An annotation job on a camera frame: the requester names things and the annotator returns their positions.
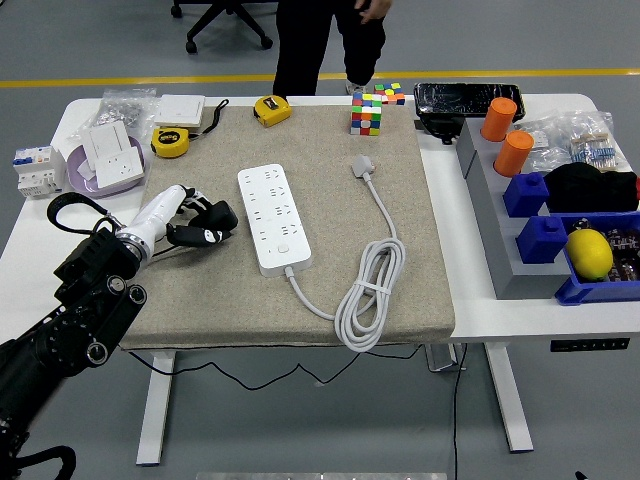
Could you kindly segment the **person's left hand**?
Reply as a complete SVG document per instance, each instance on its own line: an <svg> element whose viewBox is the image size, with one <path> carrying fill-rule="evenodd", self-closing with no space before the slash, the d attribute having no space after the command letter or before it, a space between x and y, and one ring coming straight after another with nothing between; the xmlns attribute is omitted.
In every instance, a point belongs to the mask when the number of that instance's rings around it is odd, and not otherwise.
<svg viewBox="0 0 640 480"><path fill-rule="evenodd" d="M392 0L357 0L354 9L361 17L361 23L384 19L393 5Z"/></svg>

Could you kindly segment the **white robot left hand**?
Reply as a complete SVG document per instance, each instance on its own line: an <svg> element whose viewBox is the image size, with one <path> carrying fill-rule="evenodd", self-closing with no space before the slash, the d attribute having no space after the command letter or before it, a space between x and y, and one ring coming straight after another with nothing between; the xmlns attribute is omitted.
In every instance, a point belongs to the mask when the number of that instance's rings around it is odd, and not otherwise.
<svg viewBox="0 0 640 480"><path fill-rule="evenodd" d="M170 221L184 209L197 212L187 225L172 225ZM174 246L205 247L218 244L231 236L238 218L226 201L213 204L192 187L173 185L151 200L116 237L148 248L162 238Z"/></svg>

